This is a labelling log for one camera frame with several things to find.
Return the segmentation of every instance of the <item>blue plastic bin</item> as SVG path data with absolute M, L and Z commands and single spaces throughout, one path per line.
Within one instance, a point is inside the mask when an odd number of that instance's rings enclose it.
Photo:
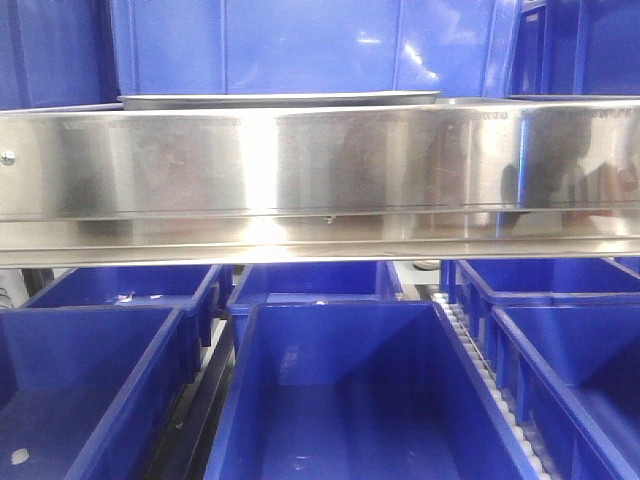
M 525 2 L 512 92 L 640 93 L 639 15 L 637 0 Z
M 499 387 L 558 478 L 640 475 L 640 306 L 496 308 Z
M 177 306 L 197 323 L 202 345 L 209 346 L 211 321 L 225 307 L 233 288 L 232 275 L 231 265 L 78 268 L 62 275 L 23 308 Z
M 112 0 L 122 94 L 507 93 L 520 1 Z
M 537 478 L 442 315 L 256 308 L 205 479 Z
M 0 312 L 0 478 L 140 478 L 188 380 L 191 324 L 168 308 Z
M 402 292 L 393 262 L 310 262 L 251 265 L 242 272 L 227 309 L 236 351 L 251 309 L 263 303 L 395 300 Z
M 0 110 L 116 96 L 107 2 L 0 2 Z
M 640 275 L 608 259 L 461 260 L 457 270 L 457 301 L 490 361 L 495 345 L 484 330 L 491 328 L 485 320 L 493 305 L 640 302 Z

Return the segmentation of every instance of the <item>stainless steel rail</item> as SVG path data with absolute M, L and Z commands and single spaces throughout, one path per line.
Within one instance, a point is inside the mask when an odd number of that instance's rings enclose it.
M 640 100 L 0 112 L 0 265 L 640 253 Z

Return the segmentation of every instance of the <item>stainless steel surface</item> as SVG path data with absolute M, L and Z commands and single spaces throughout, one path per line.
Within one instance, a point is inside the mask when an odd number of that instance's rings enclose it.
M 640 254 L 640 100 L 0 114 L 0 264 Z
M 638 210 L 0 223 L 6 266 L 640 254 Z
M 202 108 L 308 108 L 430 105 L 440 92 L 388 90 L 353 93 L 290 93 L 271 95 L 124 95 L 125 110 Z

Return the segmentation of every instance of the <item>blue plastic wall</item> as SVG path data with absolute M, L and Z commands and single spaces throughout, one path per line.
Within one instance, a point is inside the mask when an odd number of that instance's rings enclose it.
M 113 0 L 122 93 L 503 96 L 512 0 Z
M 0 109 L 114 101 L 107 2 L 0 1 Z
M 526 2 L 512 92 L 640 93 L 639 18 L 636 0 Z
M 393 262 L 305 262 L 248 266 L 227 308 L 239 349 L 249 313 L 263 303 L 392 301 L 402 292 Z
M 520 0 L 3 0 L 0 109 L 118 92 L 504 96 Z

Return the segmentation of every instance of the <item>metal frame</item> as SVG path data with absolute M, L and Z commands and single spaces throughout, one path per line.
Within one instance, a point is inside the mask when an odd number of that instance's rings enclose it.
M 0 265 L 640 252 L 640 100 L 85 108 L 0 113 Z

